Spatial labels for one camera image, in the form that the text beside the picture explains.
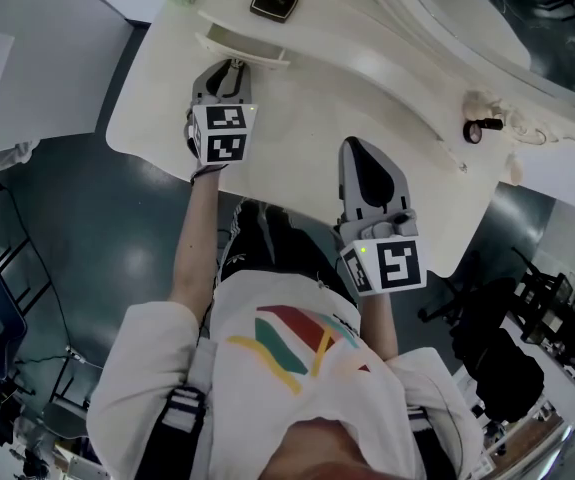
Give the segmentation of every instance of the person's chin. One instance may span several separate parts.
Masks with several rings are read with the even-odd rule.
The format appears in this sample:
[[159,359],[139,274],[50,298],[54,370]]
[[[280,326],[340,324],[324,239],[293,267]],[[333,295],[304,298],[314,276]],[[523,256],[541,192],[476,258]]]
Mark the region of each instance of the person's chin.
[[316,464],[295,480],[404,480],[394,475],[379,473],[362,464],[346,464],[342,462],[324,462]]

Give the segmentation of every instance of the white vanity table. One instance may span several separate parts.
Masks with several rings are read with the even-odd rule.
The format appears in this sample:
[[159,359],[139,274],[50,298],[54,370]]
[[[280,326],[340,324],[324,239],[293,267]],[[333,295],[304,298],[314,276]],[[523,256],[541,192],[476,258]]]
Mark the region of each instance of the white vanity table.
[[223,171],[222,190],[335,224],[342,211],[338,148],[347,136],[359,136],[404,170],[427,266],[451,275],[502,175],[511,142],[491,132],[478,146],[466,143],[461,105],[467,85],[373,18],[338,0],[301,0],[290,20],[277,24],[249,13],[250,1],[165,5],[125,82],[108,144],[189,179],[195,159],[182,130],[191,87],[223,58],[204,50],[196,32],[207,33],[211,20],[278,44],[292,62],[283,71],[252,69],[259,105],[253,144],[243,164]]

